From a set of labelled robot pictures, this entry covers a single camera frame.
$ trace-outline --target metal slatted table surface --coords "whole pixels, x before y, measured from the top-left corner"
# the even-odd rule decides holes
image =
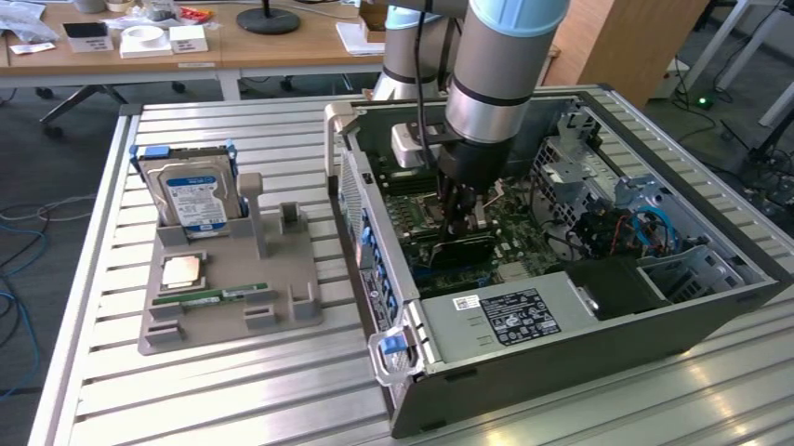
[[[794,270],[785,234],[671,149],[673,141],[617,95],[591,93]],[[793,444],[790,292],[677,357],[424,436],[391,439],[324,189],[323,108],[354,98],[152,105],[119,118],[29,444]],[[264,177],[264,212],[286,201],[308,210],[326,321],[141,356],[135,342],[156,213],[127,149],[227,138],[236,142],[240,171]],[[626,172],[645,169],[621,141],[604,140],[603,152]]]

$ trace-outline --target blue hard drive label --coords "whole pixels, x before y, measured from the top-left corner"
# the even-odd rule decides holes
[[[167,180],[168,195],[179,221],[187,230],[215,231],[228,221],[223,201],[215,196],[219,181],[215,177],[187,177]]]
[[[503,346],[560,332],[535,288],[480,299],[480,307]]]

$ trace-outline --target desk lamp base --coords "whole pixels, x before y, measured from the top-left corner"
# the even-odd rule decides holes
[[[300,27],[300,18],[284,9],[270,9],[270,17],[264,9],[258,7],[238,14],[239,27],[256,34],[286,34]]]

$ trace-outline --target wooden desk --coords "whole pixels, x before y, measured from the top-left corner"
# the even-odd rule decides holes
[[[306,11],[291,10],[302,26],[286,35],[248,33],[236,23],[240,11],[255,5],[223,5],[220,9],[220,59],[223,68],[382,64],[382,56],[354,58],[344,51],[334,18]],[[342,17],[354,17],[356,9],[340,5],[312,5]]]
[[[338,19],[295,11],[303,24],[298,32],[263,36],[244,32],[236,17],[255,5],[205,5],[216,11],[220,27],[207,31],[209,51],[161,58],[123,59],[115,51],[73,53],[64,40],[56,49],[17,56],[7,45],[20,44],[11,33],[0,37],[0,88],[216,79],[224,100],[239,100],[238,80],[244,76],[379,72],[382,57],[356,58],[347,54],[336,34]],[[314,6],[339,15],[356,9],[342,5]],[[97,21],[119,13],[80,14],[68,4],[48,4],[43,20],[63,36],[61,23]]]
[[[218,13],[216,6],[208,6]],[[56,48],[40,53],[16,55],[7,52],[9,57],[9,67],[3,70],[3,74],[11,75],[37,75],[51,74],[93,74],[97,72],[153,72],[168,70],[188,69],[185,63],[195,66],[196,63],[207,64],[212,67],[220,66],[220,31],[205,31],[209,51],[203,53],[175,54],[167,58],[141,58],[123,59],[119,56],[120,31],[112,30],[113,51],[100,51],[95,53],[75,53],[65,41],[65,32],[63,23],[81,21],[100,21],[112,17],[121,16],[120,13],[103,12],[100,14],[80,14],[72,5],[59,4],[47,5],[43,20],[47,26],[55,30],[61,37],[56,42]],[[8,45],[20,45],[19,38],[13,33],[5,37]]]

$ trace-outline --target red cable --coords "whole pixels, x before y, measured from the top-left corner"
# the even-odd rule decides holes
[[[621,216],[618,218],[618,224],[615,225],[615,235],[611,238],[611,249],[608,250],[608,255],[611,256],[615,252],[615,244],[618,243],[618,235],[621,234],[621,223],[626,220],[626,216]]]

